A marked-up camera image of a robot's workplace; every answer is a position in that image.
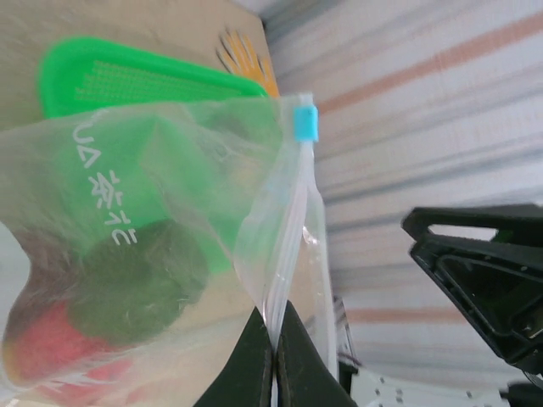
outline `corrugated metal wall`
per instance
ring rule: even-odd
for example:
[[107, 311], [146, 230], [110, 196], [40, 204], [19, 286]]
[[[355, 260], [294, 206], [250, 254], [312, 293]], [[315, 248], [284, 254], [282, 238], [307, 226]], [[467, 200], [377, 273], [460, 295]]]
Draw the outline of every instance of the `corrugated metal wall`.
[[282, 93], [321, 112], [333, 285], [385, 374], [519, 376], [408, 256], [416, 205], [543, 198], [543, 1], [347, 0], [271, 43]]

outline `clear plastic bag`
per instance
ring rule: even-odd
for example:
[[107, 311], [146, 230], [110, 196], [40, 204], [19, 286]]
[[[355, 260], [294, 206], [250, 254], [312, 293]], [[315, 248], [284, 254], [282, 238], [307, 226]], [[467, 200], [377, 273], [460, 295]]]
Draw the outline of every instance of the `clear plastic bag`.
[[333, 371], [322, 200], [293, 130], [306, 103], [146, 104], [1, 134], [0, 399], [192, 405], [253, 301], [277, 343], [302, 240]]

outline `green plastic tray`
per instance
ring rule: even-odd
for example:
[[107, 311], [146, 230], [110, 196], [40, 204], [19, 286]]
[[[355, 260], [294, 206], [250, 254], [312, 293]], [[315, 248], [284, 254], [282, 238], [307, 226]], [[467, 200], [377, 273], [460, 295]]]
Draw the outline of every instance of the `green plastic tray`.
[[42, 62], [46, 117], [157, 101], [194, 102], [265, 96], [256, 82], [97, 38], [73, 38]]

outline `red fruit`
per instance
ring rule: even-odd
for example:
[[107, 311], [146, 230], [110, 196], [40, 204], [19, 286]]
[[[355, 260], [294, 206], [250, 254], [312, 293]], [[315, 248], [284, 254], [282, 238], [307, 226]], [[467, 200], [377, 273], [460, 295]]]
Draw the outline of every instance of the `red fruit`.
[[116, 349], [103, 339], [85, 337], [68, 320], [66, 303], [51, 306], [5, 349], [8, 371], [19, 385], [56, 376], [79, 361], [95, 359]]
[[31, 274], [9, 313], [5, 340], [16, 340], [37, 318], [76, 285], [77, 272], [70, 246], [39, 229], [14, 232], [31, 260]]
[[70, 407], [96, 404], [115, 387], [115, 382], [130, 369], [130, 360], [118, 360], [89, 371], [85, 377], [98, 381], [95, 384], [59, 384], [56, 387], [40, 386], [38, 389], [52, 401]]

